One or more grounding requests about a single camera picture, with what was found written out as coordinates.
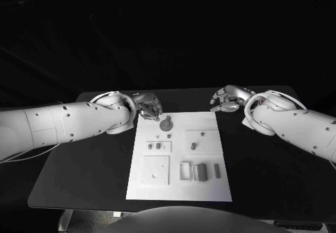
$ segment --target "floor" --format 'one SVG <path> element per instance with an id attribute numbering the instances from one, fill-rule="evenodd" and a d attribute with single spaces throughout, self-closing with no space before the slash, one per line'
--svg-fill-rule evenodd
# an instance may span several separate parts
<path id="1" fill-rule="evenodd" d="M 130 216 L 131 213 L 123 213 L 123 217 Z M 68 228 L 68 233 L 95 233 L 111 223 L 117 222 L 121 217 L 113 217 L 114 213 L 107 211 L 79 211 L 75 210 L 72 214 L 72 220 Z M 326 226 L 320 231 L 297 231 L 290 230 L 293 233 L 327 233 Z"/>

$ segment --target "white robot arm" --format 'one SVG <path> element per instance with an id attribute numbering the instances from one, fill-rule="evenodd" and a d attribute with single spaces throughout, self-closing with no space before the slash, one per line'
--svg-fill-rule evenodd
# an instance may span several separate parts
<path id="1" fill-rule="evenodd" d="M 244 125 L 301 148 L 310 154 L 336 163 L 336 118 L 307 110 L 303 104 L 277 91 L 255 92 L 235 85 L 226 85 L 214 95 L 211 104 L 219 98 L 221 105 L 212 112 L 234 112 L 244 106 Z"/>
<path id="2" fill-rule="evenodd" d="M 144 119 L 160 120 L 160 101 L 153 93 L 131 97 L 118 91 L 91 102 L 0 112 L 0 160 L 43 146 L 78 141 L 101 133 L 133 128 L 137 110 Z"/>

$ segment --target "black table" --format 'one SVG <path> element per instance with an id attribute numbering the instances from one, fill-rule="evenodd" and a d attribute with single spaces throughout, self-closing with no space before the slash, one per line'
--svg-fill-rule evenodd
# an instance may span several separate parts
<path id="1" fill-rule="evenodd" d="M 270 89 L 297 98 L 288 86 Z M 153 90 L 164 112 L 208 111 L 218 88 Z M 123 91 L 130 95 L 140 91 Z M 77 102 L 102 92 L 82 93 Z M 336 171 L 329 161 L 241 123 L 244 111 L 216 112 L 234 202 L 127 200 L 126 191 L 137 130 L 101 134 L 56 147 L 30 197 L 33 208 L 139 212 L 182 205 L 219 209 L 258 219 L 336 223 Z"/>

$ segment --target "table leg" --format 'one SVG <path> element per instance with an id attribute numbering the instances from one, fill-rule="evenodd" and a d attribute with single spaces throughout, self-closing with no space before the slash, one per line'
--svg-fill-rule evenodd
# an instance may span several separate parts
<path id="1" fill-rule="evenodd" d="M 72 213 L 74 213 L 74 210 L 65 210 L 62 213 L 62 216 L 61 216 L 59 222 L 58 222 L 58 231 L 59 232 L 66 232 L 66 230 L 68 230 L 68 226 L 69 226 L 71 219 L 72 219 Z"/>

